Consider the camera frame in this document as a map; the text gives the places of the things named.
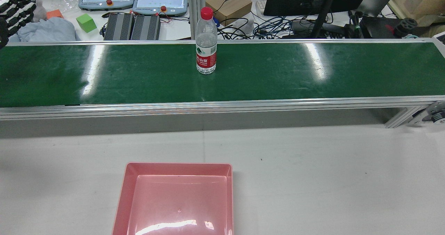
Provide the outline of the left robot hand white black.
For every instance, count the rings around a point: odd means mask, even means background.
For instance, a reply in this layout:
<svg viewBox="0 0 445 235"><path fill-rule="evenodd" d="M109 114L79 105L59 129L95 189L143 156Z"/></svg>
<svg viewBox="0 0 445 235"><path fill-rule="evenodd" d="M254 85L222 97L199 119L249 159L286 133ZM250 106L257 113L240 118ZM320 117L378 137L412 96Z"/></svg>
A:
<svg viewBox="0 0 445 235"><path fill-rule="evenodd" d="M7 45L9 37L32 21L36 8L36 0L1 0L0 48Z"/></svg>

